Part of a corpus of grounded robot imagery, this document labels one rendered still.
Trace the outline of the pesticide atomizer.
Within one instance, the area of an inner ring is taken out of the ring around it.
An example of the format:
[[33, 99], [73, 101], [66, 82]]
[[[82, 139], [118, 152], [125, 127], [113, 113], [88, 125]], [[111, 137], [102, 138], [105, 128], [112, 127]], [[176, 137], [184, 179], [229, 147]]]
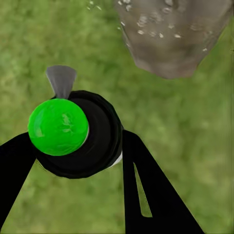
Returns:
[[69, 179], [87, 178], [122, 159], [122, 130], [113, 105], [101, 95], [72, 91], [78, 72], [52, 66], [46, 75], [56, 95], [28, 121], [35, 157], [46, 170]]

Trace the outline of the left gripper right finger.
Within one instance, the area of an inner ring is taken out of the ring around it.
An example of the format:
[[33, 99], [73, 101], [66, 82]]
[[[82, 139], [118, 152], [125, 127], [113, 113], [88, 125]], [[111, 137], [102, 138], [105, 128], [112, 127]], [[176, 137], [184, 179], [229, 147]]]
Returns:
[[[141, 138], [122, 130], [126, 234], [205, 234]], [[153, 218], [141, 214], [134, 162]]]

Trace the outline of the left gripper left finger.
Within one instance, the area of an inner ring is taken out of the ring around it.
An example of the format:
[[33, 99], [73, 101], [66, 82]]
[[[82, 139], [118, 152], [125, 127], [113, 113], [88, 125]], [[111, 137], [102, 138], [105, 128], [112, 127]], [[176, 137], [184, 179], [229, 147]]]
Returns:
[[28, 132], [0, 146], [0, 230], [35, 160]]

